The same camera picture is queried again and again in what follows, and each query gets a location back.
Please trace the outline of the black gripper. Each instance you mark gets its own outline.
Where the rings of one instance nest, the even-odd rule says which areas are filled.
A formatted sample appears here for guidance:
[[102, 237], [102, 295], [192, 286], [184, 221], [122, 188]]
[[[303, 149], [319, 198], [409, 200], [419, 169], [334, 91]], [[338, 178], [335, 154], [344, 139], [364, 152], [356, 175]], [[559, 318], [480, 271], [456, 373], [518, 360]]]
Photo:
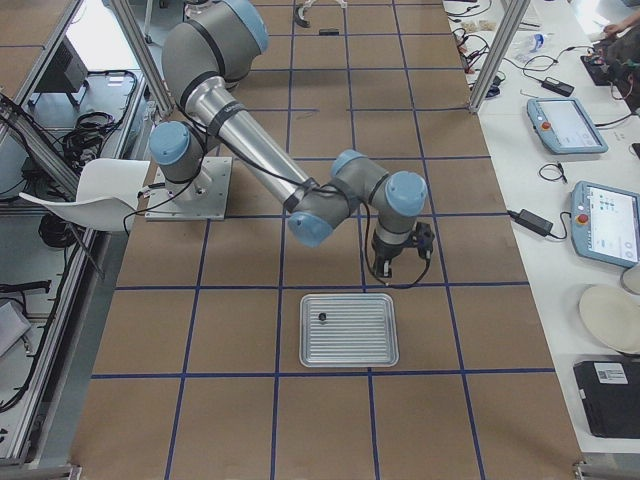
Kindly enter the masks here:
[[415, 248], [417, 243], [409, 236], [400, 244], [392, 244], [383, 240], [377, 233], [374, 234], [372, 247], [375, 255], [373, 268], [376, 275], [383, 277], [392, 276], [392, 260], [399, 256], [404, 249]]

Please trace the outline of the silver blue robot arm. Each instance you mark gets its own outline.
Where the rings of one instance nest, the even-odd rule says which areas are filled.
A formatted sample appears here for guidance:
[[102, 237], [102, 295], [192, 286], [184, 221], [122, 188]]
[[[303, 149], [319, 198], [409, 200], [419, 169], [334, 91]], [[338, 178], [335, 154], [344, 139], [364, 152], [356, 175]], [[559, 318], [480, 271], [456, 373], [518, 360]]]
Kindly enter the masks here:
[[299, 242], [317, 247], [359, 206], [378, 212], [368, 267], [375, 277], [392, 275], [392, 260], [414, 249], [431, 260], [434, 234], [418, 221], [427, 185], [408, 171], [389, 173], [366, 155], [342, 152], [331, 180], [319, 185], [307, 175], [245, 106], [230, 93], [253, 60], [268, 47], [266, 26], [248, 1], [217, 1], [173, 28], [162, 49], [166, 84], [186, 121], [157, 127], [149, 148], [165, 180], [178, 188], [199, 173], [199, 154], [222, 143], [244, 161], [289, 213]]

